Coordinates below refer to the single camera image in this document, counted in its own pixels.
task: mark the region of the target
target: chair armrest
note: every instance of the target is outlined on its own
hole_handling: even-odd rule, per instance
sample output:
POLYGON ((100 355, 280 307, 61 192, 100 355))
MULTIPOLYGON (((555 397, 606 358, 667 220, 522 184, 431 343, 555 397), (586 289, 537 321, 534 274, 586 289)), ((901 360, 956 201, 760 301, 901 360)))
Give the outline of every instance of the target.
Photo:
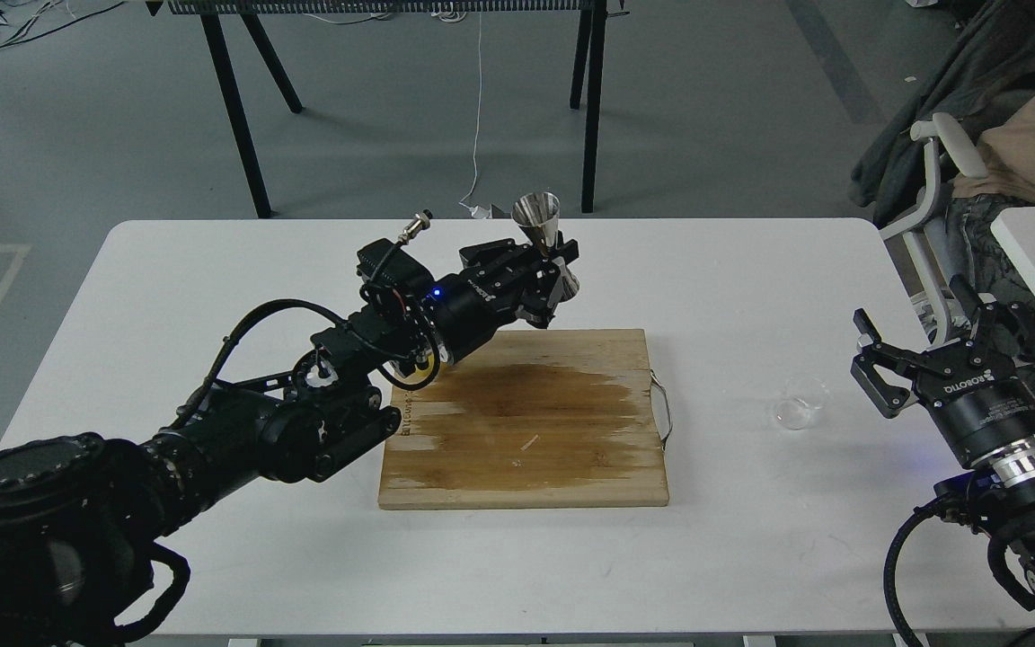
POLYGON ((973 145, 973 140, 969 139, 965 128, 960 127, 960 123, 951 114, 934 113, 931 121, 919 121, 909 128, 909 138, 913 142, 931 137, 941 140, 945 152, 949 153, 949 158, 963 175, 978 180, 988 177, 988 169, 984 168, 984 160, 981 160, 981 154, 973 145))

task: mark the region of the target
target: black cable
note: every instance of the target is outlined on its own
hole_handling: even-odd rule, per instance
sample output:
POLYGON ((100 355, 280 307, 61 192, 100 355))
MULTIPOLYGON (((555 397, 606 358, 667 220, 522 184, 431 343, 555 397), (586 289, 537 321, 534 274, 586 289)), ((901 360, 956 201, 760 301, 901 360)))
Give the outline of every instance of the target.
POLYGON ((422 336, 425 337, 425 343, 428 344, 428 347, 431 347, 431 357, 433 358, 432 361, 434 363, 434 367, 431 369, 431 372, 426 374, 425 378, 422 378, 422 381, 406 382, 398 380, 398 378, 394 378, 389 372, 386 371, 384 365, 378 366, 378 373, 381 373, 382 377, 386 378, 386 381, 389 381, 391 385, 397 386, 398 389, 407 391, 424 389, 426 386, 434 384, 434 380, 439 377, 439 370, 442 369, 442 355, 440 355, 439 343, 437 343, 434 332, 431 332, 431 328, 428 328, 428 324, 425 323, 425 321, 418 320, 416 317, 414 317, 413 321, 415 326, 418 326, 419 330, 422 331, 422 336))
POLYGON ((210 389, 213 388, 214 381, 217 380, 218 373, 221 373, 223 365, 226 365, 227 360, 230 359, 230 353, 234 352, 234 348, 237 347, 237 345, 242 341, 243 336, 246 336, 246 332, 250 331, 250 329, 255 326, 258 326, 263 319, 276 315, 278 312, 295 307, 316 312, 318 315, 328 319, 330 323, 342 329, 342 331, 348 332, 348 334, 354 336, 359 344, 371 352, 377 352, 379 355, 387 356, 391 359, 397 359, 398 361, 410 360, 410 357, 406 355, 400 355, 400 353, 389 352, 385 349, 378 348, 377 345, 363 337, 360 332, 354 330, 350 321, 324 305, 312 303, 308 302, 308 300, 303 299, 270 300, 270 302, 263 303, 262 305, 255 307, 255 310, 247 312, 246 316, 242 317, 242 320, 239 321, 237 326, 234 327, 234 330, 231 330, 229 335, 223 337, 221 348, 218 350, 218 355, 217 357, 214 357, 214 362, 210 365, 210 370, 206 373, 206 377, 202 379, 202 384, 198 386, 197 390, 189 393, 189 398, 186 399, 185 405, 182 405, 180 409, 178 409, 177 418, 175 418, 174 422, 170 422, 168 429, 180 430, 186 424, 186 422, 189 421, 190 418, 195 416, 199 406, 202 405, 202 401, 206 400, 207 394, 210 393, 210 389))
POLYGON ((1009 570, 1009 564, 1005 561, 1005 552, 1009 550, 1009 542, 999 539, 997 535, 989 537, 989 549, 986 553, 989 561, 989 570, 993 570, 993 579, 998 581, 1002 589, 1009 593, 1011 598, 1025 608, 1026 611, 1035 611, 1035 595, 1025 589, 1009 570))
POLYGON ((892 543, 889 545, 889 551, 884 556, 884 605, 889 611, 889 619, 892 621, 892 626, 895 626, 896 634, 900 635, 909 647, 923 646, 920 639, 916 638, 916 631, 909 626, 909 621, 905 619, 905 614, 900 610, 900 602, 896 599, 896 561, 900 558, 900 549, 905 540, 909 539, 909 534, 915 531, 916 526, 936 517, 937 512, 934 510, 940 503, 941 499, 935 499, 927 505, 913 508, 913 516, 896 530, 892 543))
POLYGON ((186 585, 189 583, 189 564, 185 557, 159 543, 152 543, 147 553, 152 562, 159 562, 170 568, 174 579, 161 592, 159 598, 155 599, 145 617, 141 618, 140 621, 115 627, 115 637, 120 643, 132 643, 135 640, 146 638, 152 630, 156 630, 161 622, 166 621, 170 611, 173 611, 178 605, 181 594, 186 592, 186 585))
POLYGON ((110 7, 107 7, 107 8, 103 8, 103 9, 98 9, 98 11, 93 11, 91 13, 86 13, 86 16, 83 16, 83 17, 75 18, 75 20, 68 22, 68 24, 57 26, 57 28, 54 28, 54 29, 52 29, 50 31, 45 31, 42 33, 39 33, 39 34, 37 34, 37 36, 24 37, 24 39, 22 39, 22 40, 16 40, 16 41, 12 41, 12 42, 4 42, 4 45, 0 45, 0 50, 2 50, 4 48, 10 48, 12 45, 23 45, 24 42, 32 42, 34 40, 38 40, 40 37, 50 36, 50 34, 54 33, 54 32, 57 32, 57 31, 62 31, 62 29, 66 29, 70 25, 81 24, 81 22, 84 21, 84 20, 86 20, 87 18, 98 17, 98 16, 102 16, 102 13, 105 13, 107 11, 113 11, 114 9, 117 9, 118 7, 120 7, 120 5, 122 5, 122 4, 124 4, 124 3, 111 4, 110 7))
POLYGON ((22 26, 16 29, 16 32, 11 33, 10 36, 3 38, 3 41, 0 42, 0 49, 5 48, 7 45, 13 45, 13 40, 16 40, 17 37, 25 36, 25 34, 30 31, 30 28, 37 23, 37 19, 41 17, 47 9, 53 7, 53 5, 54 4, 52 4, 50 0, 47 0, 47 3, 42 4, 42 7, 37 9, 37 11, 34 11, 33 16, 26 18, 26 21, 22 24, 22 26))
POLYGON ((393 256, 393 253, 395 253, 395 251, 401 249, 403 245, 406 245, 406 242, 395 241, 393 243, 393 246, 391 246, 389 249, 386 249, 386 253, 382 255, 382 261, 379 261, 378 265, 374 266, 374 271, 373 273, 371 273, 369 282, 366 283, 373 283, 375 284, 375 286, 377 286, 378 274, 382 274, 382 269, 385 269, 385 264, 387 262, 390 262, 390 257, 393 256))

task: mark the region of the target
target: wooden cutting board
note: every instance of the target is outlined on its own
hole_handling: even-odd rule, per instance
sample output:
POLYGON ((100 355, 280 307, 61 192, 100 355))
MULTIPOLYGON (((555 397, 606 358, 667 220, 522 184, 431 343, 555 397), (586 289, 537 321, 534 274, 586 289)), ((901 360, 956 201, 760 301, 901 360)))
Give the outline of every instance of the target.
POLYGON ((501 331, 391 404, 386 510, 670 502, 644 330, 501 331))

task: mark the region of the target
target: metal jigger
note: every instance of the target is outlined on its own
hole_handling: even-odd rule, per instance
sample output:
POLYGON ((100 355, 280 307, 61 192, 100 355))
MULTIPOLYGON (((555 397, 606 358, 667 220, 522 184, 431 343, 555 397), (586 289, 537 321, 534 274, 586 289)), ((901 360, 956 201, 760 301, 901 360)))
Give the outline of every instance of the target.
MULTIPOLYGON (((514 202, 513 220, 545 258, 550 258, 552 251, 558 249, 560 210, 562 204, 558 197, 550 193, 527 194, 514 202)), ((558 265, 562 267, 562 302, 566 302, 578 294, 578 275, 566 267, 566 263, 559 262, 558 265)))

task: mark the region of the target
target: black robotic arm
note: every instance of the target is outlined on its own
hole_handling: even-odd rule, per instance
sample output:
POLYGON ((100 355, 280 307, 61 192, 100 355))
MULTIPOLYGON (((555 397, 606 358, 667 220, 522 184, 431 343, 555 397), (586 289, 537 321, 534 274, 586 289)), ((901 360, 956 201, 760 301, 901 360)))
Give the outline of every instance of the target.
POLYGON ((950 283, 970 315, 970 328, 941 347, 916 353, 884 343, 865 311, 854 315, 861 332, 852 376, 886 418, 920 405, 933 418, 966 474, 936 483, 937 498, 896 533, 884 568, 889 615, 911 647, 916 633, 905 621, 895 593, 896 558, 921 521, 938 517, 989 536, 994 579, 1025 610, 1035 610, 1035 396, 1019 380, 1018 364, 1035 364, 1035 324, 1019 303, 983 303, 960 275, 950 283), (1016 350, 1002 350, 999 335, 1016 350), (879 369, 911 381, 891 385, 879 369), (1026 586, 1006 565, 1013 550, 1026 586))
POLYGON ((567 267, 578 242, 564 241, 557 217, 554 196, 522 198, 513 218, 530 242, 466 247, 464 269, 435 282, 402 249, 428 227, 423 212, 397 241, 358 251, 361 311, 342 318, 296 299, 252 311, 176 420, 149 441, 82 434, 0 451, 0 644, 122 644, 156 629, 189 577, 157 537, 258 476, 324 481, 389 438, 402 413, 382 406, 372 372, 420 388, 504 324, 550 324, 578 290, 567 267), (235 384, 218 378, 252 326, 291 307, 332 323, 295 367, 235 384), (151 562, 168 565, 172 584, 145 618, 116 625, 151 589, 151 562))

